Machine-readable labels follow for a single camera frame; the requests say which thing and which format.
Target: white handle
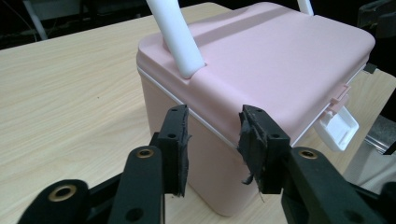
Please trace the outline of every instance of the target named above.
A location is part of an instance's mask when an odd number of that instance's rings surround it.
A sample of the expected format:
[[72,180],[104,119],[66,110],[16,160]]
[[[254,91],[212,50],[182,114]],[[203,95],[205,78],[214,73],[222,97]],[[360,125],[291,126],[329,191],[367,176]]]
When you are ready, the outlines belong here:
[[166,45],[175,58],[184,78],[190,78],[205,66],[201,52],[184,21],[177,0],[147,0],[148,6],[160,27]]
[[314,10],[312,9],[311,2],[309,0],[297,0],[297,2],[301,12],[310,16],[314,15]]

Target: table surface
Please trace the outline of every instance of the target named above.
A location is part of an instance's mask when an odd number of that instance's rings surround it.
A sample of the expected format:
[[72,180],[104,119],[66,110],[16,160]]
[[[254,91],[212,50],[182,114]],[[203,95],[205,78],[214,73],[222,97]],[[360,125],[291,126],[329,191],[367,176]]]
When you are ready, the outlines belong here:
[[[187,22],[228,11],[207,3],[183,8]],[[152,17],[0,51],[0,222],[16,223],[46,186],[66,178],[93,187],[123,169],[149,143],[136,71],[137,44],[159,32]],[[396,87],[389,74],[360,72],[347,108],[360,129],[346,152],[332,152],[310,129],[298,143],[316,148],[343,173]],[[258,196],[233,217],[214,213],[187,186],[166,196],[167,223],[286,223],[277,195]]]

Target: cable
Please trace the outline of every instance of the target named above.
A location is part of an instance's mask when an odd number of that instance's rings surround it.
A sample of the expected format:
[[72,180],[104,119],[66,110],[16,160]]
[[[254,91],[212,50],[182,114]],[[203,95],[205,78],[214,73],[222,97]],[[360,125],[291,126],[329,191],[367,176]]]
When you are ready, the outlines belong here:
[[[12,6],[10,6],[5,0],[2,0],[3,3],[12,11],[15,13],[15,15],[17,15],[26,25],[27,27],[31,30],[34,31],[35,29],[33,29],[29,23],[21,16],[20,13],[18,13]],[[35,42],[37,42],[37,37],[35,36],[35,33],[33,33],[33,36],[35,37]]]
[[52,31],[55,29],[55,26],[56,26],[57,22],[58,22],[58,18],[56,18],[55,23],[53,23],[52,28],[47,33],[47,37],[50,37],[50,34],[52,34]]

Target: pink box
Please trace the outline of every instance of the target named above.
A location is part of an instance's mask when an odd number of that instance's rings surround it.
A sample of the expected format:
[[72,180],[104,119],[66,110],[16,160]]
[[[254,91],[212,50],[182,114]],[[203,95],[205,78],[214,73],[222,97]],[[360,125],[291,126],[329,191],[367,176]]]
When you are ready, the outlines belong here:
[[189,106],[189,183],[216,212],[231,216],[258,193],[241,183],[248,177],[236,151],[242,105],[264,109],[294,145],[330,105],[343,103],[375,41],[358,28],[272,3],[189,28],[205,59],[190,79],[180,75],[161,34],[139,44],[149,127],[159,130],[171,106]]

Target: white latch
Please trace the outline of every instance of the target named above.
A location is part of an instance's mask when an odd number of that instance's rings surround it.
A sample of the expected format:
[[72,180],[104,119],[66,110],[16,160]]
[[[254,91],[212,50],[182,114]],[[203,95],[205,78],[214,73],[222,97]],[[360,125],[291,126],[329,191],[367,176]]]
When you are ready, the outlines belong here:
[[359,129],[358,122],[344,106],[336,114],[331,110],[323,113],[314,123],[315,131],[331,150],[344,151]]

